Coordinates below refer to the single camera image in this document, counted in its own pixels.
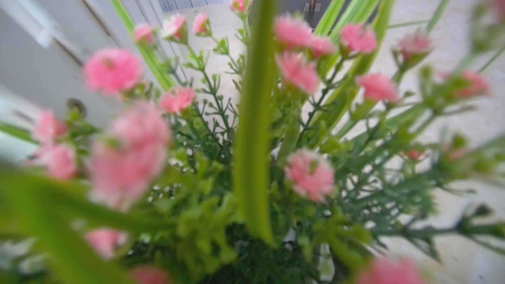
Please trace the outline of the white wooden slatted rack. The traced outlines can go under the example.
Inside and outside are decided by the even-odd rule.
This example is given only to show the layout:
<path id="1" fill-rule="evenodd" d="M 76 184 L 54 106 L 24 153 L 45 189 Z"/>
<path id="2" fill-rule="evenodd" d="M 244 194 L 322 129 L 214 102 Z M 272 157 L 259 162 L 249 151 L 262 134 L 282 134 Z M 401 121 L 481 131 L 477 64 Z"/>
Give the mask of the white wooden slatted rack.
<path id="1" fill-rule="evenodd" d="M 161 24 L 158 0 L 121 1 L 135 24 Z M 136 51 L 110 0 L 1 0 L 1 121 L 29 130 L 42 109 L 78 109 L 106 125 L 120 101 L 90 91 L 82 72 L 105 47 Z"/>

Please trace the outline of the pink flower potted plant back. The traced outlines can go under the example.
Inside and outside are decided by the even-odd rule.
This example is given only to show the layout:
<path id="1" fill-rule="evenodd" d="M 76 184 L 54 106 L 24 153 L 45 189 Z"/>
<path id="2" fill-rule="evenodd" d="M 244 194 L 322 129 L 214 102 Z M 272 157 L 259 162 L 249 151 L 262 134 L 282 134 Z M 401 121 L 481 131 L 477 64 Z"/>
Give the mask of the pink flower potted plant back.
<path id="1" fill-rule="evenodd" d="M 428 283 L 427 270 L 383 258 L 384 239 L 439 260 L 435 238 L 459 235 L 504 253 L 504 221 L 465 210 L 430 226 L 433 191 L 504 176 L 504 136 L 470 147 L 460 133 L 418 138 L 441 117 L 474 109 L 491 83 L 472 64 L 504 52 L 504 0 L 479 0 L 469 47 L 452 70 L 426 64 L 428 22 L 392 47 L 393 75 L 373 72 L 397 0 L 331 0 L 315 28 L 276 0 L 231 0 L 245 52 L 234 103 L 208 69 L 205 14 L 160 28 L 136 24 L 110 0 L 138 48 L 96 49 L 86 86 L 126 105 L 108 126 L 78 108 L 43 110 L 36 145 L 1 161 L 2 283 Z"/>

